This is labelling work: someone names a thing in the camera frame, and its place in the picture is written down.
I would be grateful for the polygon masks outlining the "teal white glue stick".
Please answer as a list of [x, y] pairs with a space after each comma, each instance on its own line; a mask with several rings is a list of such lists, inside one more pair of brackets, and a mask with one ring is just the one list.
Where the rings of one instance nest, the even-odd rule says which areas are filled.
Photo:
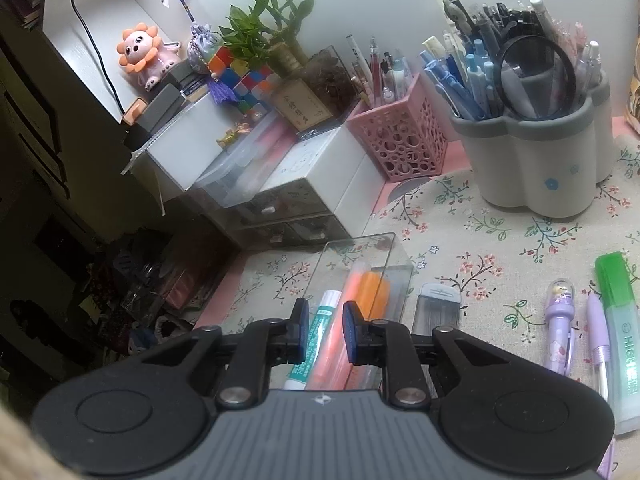
[[314, 370], [324, 335], [331, 327], [334, 311], [338, 306], [341, 294], [339, 290], [329, 289], [322, 295], [316, 314], [309, 326], [305, 361], [295, 365], [288, 374], [288, 379], [284, 383], [286, 390], [304, 390], [306, 388], [311, 372]]

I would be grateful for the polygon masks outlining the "pink highlighter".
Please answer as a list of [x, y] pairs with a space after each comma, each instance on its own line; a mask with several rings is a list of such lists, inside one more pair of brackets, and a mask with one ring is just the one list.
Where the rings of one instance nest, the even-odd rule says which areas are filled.
[[314, 370], [307, 382], [307, 390], [333, 391], [345, 388], [352, 364], [347, 357], [343, 334], [344, 304], [356, 298], [360, 280], [369, 270], [370, 266], [363, 261], [357, 261], [352, 265], [341, 298], [338, 300], [331, 327], [322, 340]]

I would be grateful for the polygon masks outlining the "grey pencil lead case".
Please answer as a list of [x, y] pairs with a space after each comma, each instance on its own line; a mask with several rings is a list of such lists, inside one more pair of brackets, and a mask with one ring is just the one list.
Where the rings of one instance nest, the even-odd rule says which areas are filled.
[[461, 294], [443, 284], [424, 284], [416, 300], [411, 333], [431, 336], [437, 326], [458, 328], [461, 313]]

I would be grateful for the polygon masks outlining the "clear plastic drawer tray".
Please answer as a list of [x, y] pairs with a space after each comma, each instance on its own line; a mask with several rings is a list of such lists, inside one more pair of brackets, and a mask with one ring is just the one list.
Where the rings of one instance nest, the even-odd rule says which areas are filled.
[[355, 301], [365, 320], [400, 321], [413, 264], [393, 232], [326, 243], [305, 290], [310, 325], [306, 358], [285, 388], [362, 390], [380, 386], [375, 366], [353, 366], [343, 339], [343, 304]]

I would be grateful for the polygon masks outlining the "orange highlighter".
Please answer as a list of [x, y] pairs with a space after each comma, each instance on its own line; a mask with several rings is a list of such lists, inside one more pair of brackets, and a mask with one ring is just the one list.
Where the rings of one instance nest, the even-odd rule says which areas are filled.
[[390, 282], [373, 271], [363, 274], [356, 293], [356, 303], [367, 320], [384, 318], [390, 299]]

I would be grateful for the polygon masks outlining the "purple cartoon pen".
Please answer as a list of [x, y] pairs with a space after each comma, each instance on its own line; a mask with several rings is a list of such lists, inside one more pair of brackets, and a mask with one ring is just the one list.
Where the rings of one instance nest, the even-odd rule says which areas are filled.
[[569, 280], [560, 278], [548, 287], [544, 322], [548, 327], [544, 367], [563, 376], [572, 366], [575, 317], [575, 291]]

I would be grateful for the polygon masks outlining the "white box on shelf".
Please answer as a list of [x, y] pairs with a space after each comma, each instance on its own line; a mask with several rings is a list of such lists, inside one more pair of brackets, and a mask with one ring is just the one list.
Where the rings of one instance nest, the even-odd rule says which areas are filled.
[[221, 154], [218, 141], [239, 118], [229, 104], [217, 104], [208, 94], [190, 102], [168, 84], [129, 131], [131, 155], [122, 172], [132, 174], [163, 207], [192, 188]]

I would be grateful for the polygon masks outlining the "pink perforated pen holder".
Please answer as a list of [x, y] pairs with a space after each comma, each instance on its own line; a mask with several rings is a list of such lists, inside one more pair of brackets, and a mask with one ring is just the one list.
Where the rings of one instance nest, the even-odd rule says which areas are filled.
[[448, 140], [422, 76], [413, 77], [407, 95], [399, 101], [377, 108], [360, 102], [347, 117], [346, 127], [387, 181], [442, 173]]

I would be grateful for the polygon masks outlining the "lilac gel pen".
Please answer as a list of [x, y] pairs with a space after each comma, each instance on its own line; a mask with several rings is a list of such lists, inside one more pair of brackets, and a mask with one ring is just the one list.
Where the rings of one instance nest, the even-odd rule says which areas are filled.
[[601, 299], [590, 292], [587, 299], [589, 348], [597, 392], [608, 402], [611, 400], [611, 344]]

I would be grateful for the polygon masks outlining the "grey flower-shaped pen holder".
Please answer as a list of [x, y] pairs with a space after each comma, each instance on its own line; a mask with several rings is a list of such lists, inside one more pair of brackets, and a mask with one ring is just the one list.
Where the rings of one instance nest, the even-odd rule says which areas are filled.
[[552, 219], [575, 217], [592, 203], [614, 164], [608, 76], [578, 110], [548, 122], [509, 116], [470, 122], [452, 116], [480, 195], [500, 208], [526, 207]]

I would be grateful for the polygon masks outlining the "green highlighter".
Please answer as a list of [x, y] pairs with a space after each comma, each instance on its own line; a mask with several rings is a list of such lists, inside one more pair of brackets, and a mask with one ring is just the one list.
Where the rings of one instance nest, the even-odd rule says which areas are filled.
[[639, 315], [623, 255], [599, 256], [594, 267], [611, 345], [610, 404], [622, 436], [639, 429]]

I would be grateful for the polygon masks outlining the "colourful rubik cube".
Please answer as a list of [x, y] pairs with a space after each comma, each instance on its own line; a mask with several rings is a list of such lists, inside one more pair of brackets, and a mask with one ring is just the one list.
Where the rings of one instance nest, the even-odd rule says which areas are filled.
[[280, 84], [281, 78], [268, 65], [251, 70], [247, 62], [235, 58], [227, 47], [221, 46], [206, 66], [233, 91], [234, 106], [242, 114], [265, 115], [270, 112], [270, 94]]

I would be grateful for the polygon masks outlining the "glass box with label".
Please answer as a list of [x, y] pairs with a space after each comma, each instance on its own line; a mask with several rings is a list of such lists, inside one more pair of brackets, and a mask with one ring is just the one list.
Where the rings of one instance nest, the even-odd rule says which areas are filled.
[[294, 70], [269, 98], [301, 139], [340, 126], [359, 100], [352, 75], [333, 46]]

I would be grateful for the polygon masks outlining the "purple sachet with tassel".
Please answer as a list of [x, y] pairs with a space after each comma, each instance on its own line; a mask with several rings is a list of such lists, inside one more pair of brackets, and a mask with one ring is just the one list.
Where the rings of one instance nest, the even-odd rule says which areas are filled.
[[192, 23], [190, 34], [186, 54], [192, 70], [205, 77], [209, 94], [216, 104], [235, 105], [238, 98], [233, 90], [220, 80], [220, 75], [216, 70], [212, 70], [208, 66], [221, 45], [221, 39], [213, 33], [209, 24]]

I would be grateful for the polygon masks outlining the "orange lion toy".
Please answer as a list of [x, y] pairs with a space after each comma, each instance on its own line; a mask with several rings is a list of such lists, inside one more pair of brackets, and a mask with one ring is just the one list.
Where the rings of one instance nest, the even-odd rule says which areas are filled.
[[146, 92], [151, 92], [181, 62], [178, 50], [179, 46], [164, 43], [157, 26], [145, 23], [125, 29], [116, 47], [119, 66], [126, 74], [136, 76]]

